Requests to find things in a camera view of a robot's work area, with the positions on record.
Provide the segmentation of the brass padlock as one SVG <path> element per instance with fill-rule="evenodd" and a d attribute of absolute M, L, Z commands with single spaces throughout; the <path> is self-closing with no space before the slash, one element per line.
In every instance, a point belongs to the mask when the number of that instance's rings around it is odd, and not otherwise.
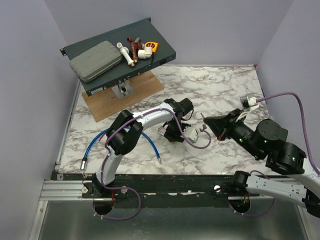
<path fill-rule="evenodd" d="M 161 136 L 164 136 L 166 133 L 166 128 L 160 126 L 157 131 Z"/>

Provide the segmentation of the silver keys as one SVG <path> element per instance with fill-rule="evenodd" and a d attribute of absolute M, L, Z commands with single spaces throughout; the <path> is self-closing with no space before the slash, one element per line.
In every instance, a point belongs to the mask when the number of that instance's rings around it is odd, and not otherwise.
<path fill-rule="evenodd" d="M 200 113 L 200 115 L 201 115 L 201 117 L 202 117 L 203 123 L 202 123 L 202 128 L 200 128 L 199 130 L 200 130 L 201 132 L 204 132 L 204 131 L 207 129 L 207 125 L 206 125 L 206 123 L 205 123 L 205 116 L 203 115 L 202 112 Z"/>

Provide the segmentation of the blue cable lock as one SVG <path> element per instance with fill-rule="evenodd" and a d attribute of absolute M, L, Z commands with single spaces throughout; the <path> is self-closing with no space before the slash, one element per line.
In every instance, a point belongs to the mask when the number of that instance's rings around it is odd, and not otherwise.
<path fill-rule="evenodd" d="M 81 163 L 80 163 L 80 170 L 81 171 L 84 171 L 86 168 L 87 168 L 87 163 L 88 163 L 88 156 L 89 156 L 89 153 L 90 153 L 90 150 L 91 148 L 93 147 L 93 145 L 96 143 L 96 142 L 99 142 L 103 136 L 107 133 L 109 129 L 105 129 L 103 131 L 101 131 L 99 134 L 97 134 L 93 140 L 90 142 L 90 144 L 88 145 L 88 147 L 86 148 L 85 150 L 85 153 L 84 153 L 84 156 L 81 160 Z M 157 160 L 160 164 L 162 164 L 162 160 L 161 160 L 161 157 L 160 157 L 160 153 L 156 147 L 156 145 L 154 144 L 154 142 L 151 140 L 151 138 L 145 134 L 144 132 L 141 133 L 141 135 L 148 140 L 148 142 L 150 143 L 150 145 L 152 146 L 154 152 L 155 152 L 155 155 L 157 157 Z"/>

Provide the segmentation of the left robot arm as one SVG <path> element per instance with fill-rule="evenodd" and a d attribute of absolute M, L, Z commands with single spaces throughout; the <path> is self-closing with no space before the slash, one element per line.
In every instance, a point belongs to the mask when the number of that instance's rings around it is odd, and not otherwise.
<path fill-rule="evenodd" d="M 169 141 L 186 141 L 191 144 L 191 138 L 186 136 L 186 129 L 191 126 L 182 123 L 182 121 L 185 120 L 185 115 L 193 111 L 193 103 L 188 98 L 180 102 L 168 98 L 159 106 L 141 112 L 121 111 L 106 131 L 107 139 L 104 147 L 107 153 L 92 180 L 93 193 L 101 198 L 107 197 L 113 190 L 127 190 L 138 194 L 131 187 L 110 185 L 115 180 L 116 171 L 123 157 L 136 147 L 144 130 L 158 124 L 168 125 L 169 136 L 167 139 Z"/>

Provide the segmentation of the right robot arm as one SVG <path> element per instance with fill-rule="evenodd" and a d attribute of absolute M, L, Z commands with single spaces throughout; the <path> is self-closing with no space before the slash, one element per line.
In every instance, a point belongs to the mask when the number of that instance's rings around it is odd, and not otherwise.
<path fill-rule="evenodd" d="M 312 166 L 302 149 L 287 141 L 287 129 L 267 118 L 252 130 L 245 125 L 244 119 L 244 111 L 237 108 L 227 115 L 206 117 L 203 121 L 217 140 L 234 140 L 256 160 L 265 160 L 267 168 L 297 183 L 285 184 L 237 170 L 229 184 L 230 192 L 236 196 L 262 194 L 286 200 L 319 217 L 319 169 Z"/>

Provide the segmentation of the white pvc elbow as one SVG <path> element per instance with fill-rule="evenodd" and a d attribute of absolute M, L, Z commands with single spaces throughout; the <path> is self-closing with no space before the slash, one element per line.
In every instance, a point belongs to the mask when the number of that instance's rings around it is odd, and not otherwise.
<path fill-rule="evenodd" d="M 153 55 L 152 47 L 145 46 L 144 49 L 139 49 L 137 56 L 139 59 L 148 59 Z"/>

